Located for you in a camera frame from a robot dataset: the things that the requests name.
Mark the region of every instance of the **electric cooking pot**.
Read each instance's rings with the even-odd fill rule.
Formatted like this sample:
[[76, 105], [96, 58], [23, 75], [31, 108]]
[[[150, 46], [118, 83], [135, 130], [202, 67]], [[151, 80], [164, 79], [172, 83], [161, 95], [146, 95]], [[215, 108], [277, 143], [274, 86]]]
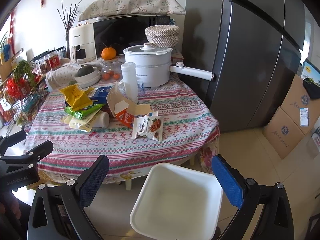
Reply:
[[168, 82], [170, 71], [212, 80], [212, 72], [185, 67], [183, 63], [171, 65], [171, 48], [156, 48], [151, 43], [123, 50], [125, 61], [136, 64], [136, 74], [145, 87], [158, 87]]

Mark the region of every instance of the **table leg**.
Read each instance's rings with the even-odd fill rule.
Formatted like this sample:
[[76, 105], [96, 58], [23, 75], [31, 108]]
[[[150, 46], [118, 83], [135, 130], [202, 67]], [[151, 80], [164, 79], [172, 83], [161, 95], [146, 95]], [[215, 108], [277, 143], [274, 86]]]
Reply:
[[195, 165], [195, 156], [193, 155], [189, 160], [190, 166]]
[[125, 181], [125, 189], [126, 190], [131, 190], [131, 182], [132, 182], [132, 179], [127, 179]]

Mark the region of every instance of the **refrigerator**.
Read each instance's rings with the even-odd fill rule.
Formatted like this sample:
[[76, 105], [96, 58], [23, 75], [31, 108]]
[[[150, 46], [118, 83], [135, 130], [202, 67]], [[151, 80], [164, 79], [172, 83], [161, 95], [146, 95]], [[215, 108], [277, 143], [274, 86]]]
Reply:
[[181, 79], [221, 131], [265, 126], [298, 71], [304, 37], [301, 0], [186, 0], [185, 65], [215, 79]]

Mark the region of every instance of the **white air fryer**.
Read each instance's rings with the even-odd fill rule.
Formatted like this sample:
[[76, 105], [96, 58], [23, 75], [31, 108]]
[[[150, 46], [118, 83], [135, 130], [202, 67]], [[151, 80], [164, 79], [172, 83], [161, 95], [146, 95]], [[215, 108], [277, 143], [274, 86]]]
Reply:
[[93, 24], [86, 23], [69, 31], [70, 58], [73, 63], [96, 59]]

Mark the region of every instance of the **tablecloth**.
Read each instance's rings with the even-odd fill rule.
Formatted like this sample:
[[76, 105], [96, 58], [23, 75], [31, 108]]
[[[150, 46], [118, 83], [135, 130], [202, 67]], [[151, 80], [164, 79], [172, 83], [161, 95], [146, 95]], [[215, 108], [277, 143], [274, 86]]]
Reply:
[[[100, 81], [98, 86], [106, 83]], [[161, 143], [131, 139], [132, 130], [115, 118], [108, 128], [94, 128], [90, 133], [70, 128], [60, 120], [64, 96], [59, 90], [49, 94], [28, 133], [25, 152], [46, 140], [53, 142], [53, 152], [38, 163], [40, 182], [64, 183], [77, 178], [99, 155], [109, 158], [110, 170], [104, 183], [147, 175], [160, 162], [181, 164], [200, 150], [202, 166], [210, 171], [212, 155], [217, 153], [218, 121], [200, 98], [177, 76], [159, 88], [146, 89], [139, 104], [148, 103], [164, 116]]]

